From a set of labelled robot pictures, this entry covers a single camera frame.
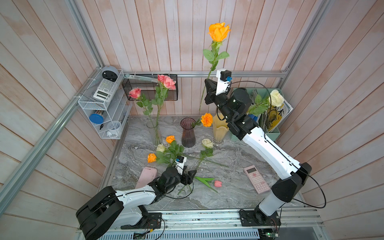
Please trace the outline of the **orange marigold flower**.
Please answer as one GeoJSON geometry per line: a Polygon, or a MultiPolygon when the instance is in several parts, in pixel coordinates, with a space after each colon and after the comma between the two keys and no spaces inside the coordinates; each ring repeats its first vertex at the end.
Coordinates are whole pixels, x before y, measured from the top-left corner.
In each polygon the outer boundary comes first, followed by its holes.
{"type": "Polygon", "coordinates": [[[210,113],[202,115],[196,122],[192,123],[192,128],[196,126],[211,127],[213,124],[213,116],[210,113]]]}

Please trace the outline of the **small orange rose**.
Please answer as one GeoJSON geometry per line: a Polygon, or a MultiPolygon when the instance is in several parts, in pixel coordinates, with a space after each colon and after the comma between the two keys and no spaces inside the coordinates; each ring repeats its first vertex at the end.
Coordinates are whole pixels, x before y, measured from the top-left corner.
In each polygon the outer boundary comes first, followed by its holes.
{"type": "Polygon", "coordinates": [[[171,154],[171,158],[174,159],[176,156],[181,156],[184,152],[184,146],[179,145],[175,139],[175,136],[166,137],[166,142],[169,144],[166,152],[171,154]]]}

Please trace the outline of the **large orange rose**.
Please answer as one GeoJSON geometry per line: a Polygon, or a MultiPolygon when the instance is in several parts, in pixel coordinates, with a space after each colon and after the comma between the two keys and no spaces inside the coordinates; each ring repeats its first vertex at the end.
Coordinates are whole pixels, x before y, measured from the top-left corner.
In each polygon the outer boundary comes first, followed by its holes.
{"type": "Polygon", "coordinates": [[[153,153],[149,154],[147,162],[148,163],[165,164],[167,166],[172,165],[172,160],[170,158],[170,155],[164,155],[161,152],[159,152],[157,154],[153,154],[153,153]]]}

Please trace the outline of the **cream white rose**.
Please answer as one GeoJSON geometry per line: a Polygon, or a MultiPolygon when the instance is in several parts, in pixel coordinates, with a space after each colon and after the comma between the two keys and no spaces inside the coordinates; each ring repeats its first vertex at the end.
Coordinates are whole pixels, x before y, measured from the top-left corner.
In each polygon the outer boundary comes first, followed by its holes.
{"type": "Polygon", "coordinates": [[[284,103],[284,97],[278,90],[273,90],[267,93],[267,96],[264,98],[256,95],[254,102],[255,103],[249,107],[247,114],[256,116],[263,114],[269,107],[280,107],[284,103]]]}

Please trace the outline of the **pink rose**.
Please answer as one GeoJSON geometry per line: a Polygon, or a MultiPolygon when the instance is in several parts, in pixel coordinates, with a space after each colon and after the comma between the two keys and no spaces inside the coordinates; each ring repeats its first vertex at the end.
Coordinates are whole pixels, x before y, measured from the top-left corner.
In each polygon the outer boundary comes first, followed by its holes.
{"type": "Polygon", "coordinates": [[[153,100],[153,104],[158,106],[156,122],[159,124],[160,111],[164,105],[164,101],[168,97],[169,90],[176,89],[176,82],[171,79],[169,76],[164,82],[165,86],[161,85],[159,82],[156,86],[155,99],[153,100]]]}
{"type": "Polygon", "coordinates": [[[165,75],[158,75],[157,77],[158,77],[158,82],[159,82],[161,85],[165,86],[164,82],[166,81],[166,79],[168,78],[168,76],[165,76],[165,75]]]}

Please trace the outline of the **pink rose flower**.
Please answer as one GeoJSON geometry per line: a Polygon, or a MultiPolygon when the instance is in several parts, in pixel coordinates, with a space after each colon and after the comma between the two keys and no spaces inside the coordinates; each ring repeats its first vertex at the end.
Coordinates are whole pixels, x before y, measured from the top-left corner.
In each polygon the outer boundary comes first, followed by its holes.
{"type": "Polygon", "coordinates": [[[143,114],[149,118],[149,120],[153,120],[152,113],[153,113],[153,106],[152,102],[141,93],[140,88],[132,89],[129,92],[129,97],[137,101],[137,105],[143,109],[143,114]]]}

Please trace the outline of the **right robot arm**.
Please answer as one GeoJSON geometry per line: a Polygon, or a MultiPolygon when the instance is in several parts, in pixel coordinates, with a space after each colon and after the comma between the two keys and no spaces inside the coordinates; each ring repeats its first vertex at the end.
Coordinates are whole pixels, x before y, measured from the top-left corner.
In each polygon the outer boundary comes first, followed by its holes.
{"type": "Polygon", "coordinates": [[[224,116],[231,133],[256,150],[279,176],[279,180],[272,186],[271,193],[255,208],[255,218],[262,224],[294,198],[306,183],[312,168],[285,153],[265,134],[257,122],[246,114],[252,104],[246,89],[238,88],[228,97],[228,82],[206,79],[205,85],[205,103],[214,103],[224,116]]]}

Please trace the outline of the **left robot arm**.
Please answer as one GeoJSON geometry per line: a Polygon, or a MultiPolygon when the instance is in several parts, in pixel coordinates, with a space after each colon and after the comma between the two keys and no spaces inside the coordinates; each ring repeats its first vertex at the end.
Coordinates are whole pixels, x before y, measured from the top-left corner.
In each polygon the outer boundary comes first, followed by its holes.
{"type": "Polygon", "coordinates": [[[110,228],[137,225],[148,217],[145,208],[168,197],[178,185],[193,184],[196,170],[185,172],[185,167],[168,167],[148,185],[133,190],[114,190],[107,186],[76,212],[79,228],[86,240],[97,240],[110,228]]]}

